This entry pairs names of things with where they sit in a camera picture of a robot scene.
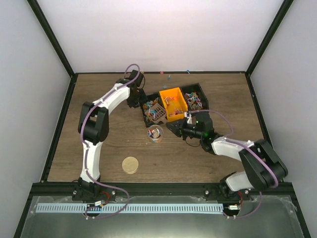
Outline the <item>gold round lid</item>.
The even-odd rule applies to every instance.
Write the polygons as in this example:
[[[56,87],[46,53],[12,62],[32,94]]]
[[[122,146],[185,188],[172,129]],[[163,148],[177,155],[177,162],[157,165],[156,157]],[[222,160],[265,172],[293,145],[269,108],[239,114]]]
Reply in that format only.
[[[122,169],[127,174],[134,174],[139,167],[139,161],[135,157],[126,157],[122,161]]]

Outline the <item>clear round container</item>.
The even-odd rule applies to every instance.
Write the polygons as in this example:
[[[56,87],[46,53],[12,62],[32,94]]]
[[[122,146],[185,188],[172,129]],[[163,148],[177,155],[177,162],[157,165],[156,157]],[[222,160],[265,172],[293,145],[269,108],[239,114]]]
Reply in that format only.
[[[147,129],[147,136],[152,143],[160,143],[163,139],[163,128],[154,124]]]

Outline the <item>brown plastic scoop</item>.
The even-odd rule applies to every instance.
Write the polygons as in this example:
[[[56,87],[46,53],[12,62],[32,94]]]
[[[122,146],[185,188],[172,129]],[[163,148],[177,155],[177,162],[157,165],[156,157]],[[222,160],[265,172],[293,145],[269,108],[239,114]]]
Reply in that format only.
[[[166,110],[159,103],[153,104],[149,108],[149,118],[155,124],[168,122]]]

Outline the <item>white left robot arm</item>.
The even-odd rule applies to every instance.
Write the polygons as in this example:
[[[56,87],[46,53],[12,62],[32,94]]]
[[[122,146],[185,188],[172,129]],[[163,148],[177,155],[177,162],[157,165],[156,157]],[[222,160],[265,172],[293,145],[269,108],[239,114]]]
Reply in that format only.
[[[139,70],[133,70],[129,76],[118,79],[101,98],[82,105],[78,132],[83,145],[83,167],[78,186],[90,200],[98,199],[101,194],[100,154],[109,133],[109,115],[123,101],[130,108],[140,106],[140,98],[145,94],[140,88],[143,79]]]

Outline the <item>black candy bin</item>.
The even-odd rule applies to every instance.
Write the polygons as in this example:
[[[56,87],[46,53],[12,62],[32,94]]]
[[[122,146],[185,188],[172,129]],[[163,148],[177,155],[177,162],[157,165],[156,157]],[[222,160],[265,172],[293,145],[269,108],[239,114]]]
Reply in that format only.
[[[208,110],[209,102],[199,83],[180,87],[189,111]]]
[[[154,105],[160,105],[162,108],[164,108],[160,94],[158,92],[142,96],[140,98],[139,104],[146,127],[167,122],[167,118],[165,118],[164,121],[158,121],[159,116],[156,115],[155,110],[153,109]]]

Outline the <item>orange candy bin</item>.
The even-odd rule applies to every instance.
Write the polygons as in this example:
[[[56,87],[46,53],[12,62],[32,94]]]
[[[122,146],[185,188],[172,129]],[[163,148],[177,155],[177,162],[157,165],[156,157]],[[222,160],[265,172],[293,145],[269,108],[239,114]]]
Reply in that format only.
[[[188,106],[180,87],[159,91],[159,95],[166,110],[168,122],[184,118],[185,112],[188,111]]]

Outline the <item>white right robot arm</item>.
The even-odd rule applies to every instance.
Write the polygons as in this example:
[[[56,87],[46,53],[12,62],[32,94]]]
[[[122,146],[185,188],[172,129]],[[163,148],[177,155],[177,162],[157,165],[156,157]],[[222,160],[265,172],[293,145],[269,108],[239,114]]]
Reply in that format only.
[[[217,133],[208,110],[186,112],[184,118],[167,122],[166,127],[183,140],[198,139],[205,152],[242,163],[242,172],[221,180],[219,190],[224,199],[230,200],[242,190],[276,188],[288,176],[287,167],[268,141],[240,141]]]

